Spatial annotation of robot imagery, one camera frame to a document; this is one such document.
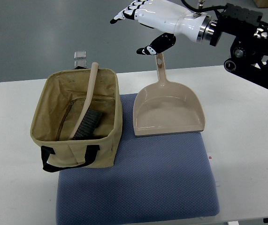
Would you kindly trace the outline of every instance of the blue cushion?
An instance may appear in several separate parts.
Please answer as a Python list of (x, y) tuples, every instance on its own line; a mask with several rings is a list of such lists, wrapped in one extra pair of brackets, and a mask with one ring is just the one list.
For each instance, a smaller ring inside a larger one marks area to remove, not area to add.
[(135, 137), (135, 97), (121, 95), (123, 134), (113, 167), (60, 171), (58, 225), (118, 225), (219, 213), (201, 134)]

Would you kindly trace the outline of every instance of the wooden brush handle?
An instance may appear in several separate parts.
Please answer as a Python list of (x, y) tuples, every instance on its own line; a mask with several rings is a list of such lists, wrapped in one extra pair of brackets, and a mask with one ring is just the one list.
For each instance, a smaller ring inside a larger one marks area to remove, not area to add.
[(77, 120), (77, 123), (74, 126), (74, 128), (73, 128), (73, 130), (72, 130), (72, 132), (71, 132), (71, 134), (69, 136), (69, 140), (71, 140), (73, 138), (74, 134), (76, 133), (79, 125), (81, 124), (81, 122), (82, 122), (84, 116), (86, 115), (87, 110), (88, 110), (88, 108), (89, 108), (89, 106), (91, 104), (98, 66), (99, 65), (98, 65), (97, 62), (92, 63), (89, 82), (88, 82), (86, 100), (84, 102), (84, 106), (83, 106), (82, 112), (81, 112), (81, 114), (80, 114), (80, 116), (79, 116), (79, 118)]

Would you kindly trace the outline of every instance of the cleaning brush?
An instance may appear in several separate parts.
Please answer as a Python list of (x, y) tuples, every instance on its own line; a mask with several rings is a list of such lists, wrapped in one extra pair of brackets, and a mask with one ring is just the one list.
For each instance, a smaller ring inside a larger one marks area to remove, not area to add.
[(92, 136), (95, 128), (97, 127), (101, 115), (101, 112), (89, 109), (91, 104), (91, 100), (93, 97), (94, 85), (96, 80), (96, 74), (98, 70), (98, 63), (94, 62), (91, 66), (90, 77), (88, 82), (88, 89), (86, 100), (84, 102), (84, 106), (82, 112), (77, 120), (76, 125), (74, 126), (69, 140), (86, 140)]

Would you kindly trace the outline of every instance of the beige dustpan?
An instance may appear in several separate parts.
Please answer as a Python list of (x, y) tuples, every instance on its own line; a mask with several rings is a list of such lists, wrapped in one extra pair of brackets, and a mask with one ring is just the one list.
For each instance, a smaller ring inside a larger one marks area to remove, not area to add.
[(198, 97), (187, 86), (167, 80), (162, 53), (156, 63), (159, 81), (143, 88), (134, 102), (135, 135), (203, 131), (205, 116)]

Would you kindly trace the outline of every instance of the canvas bag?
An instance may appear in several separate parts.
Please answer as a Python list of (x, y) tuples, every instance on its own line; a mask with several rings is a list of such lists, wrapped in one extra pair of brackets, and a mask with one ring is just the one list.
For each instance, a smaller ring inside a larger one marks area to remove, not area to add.
[(84, 105), (90, 69), (66, 70), (46, 81), (31, 124), (31, 137), (41, 147), (43, 169), (114, 165), (122, 134), (122, 105), (117, 75), (99, 68), (90, 109), (102, 112), (90, 140), (68, 140)]

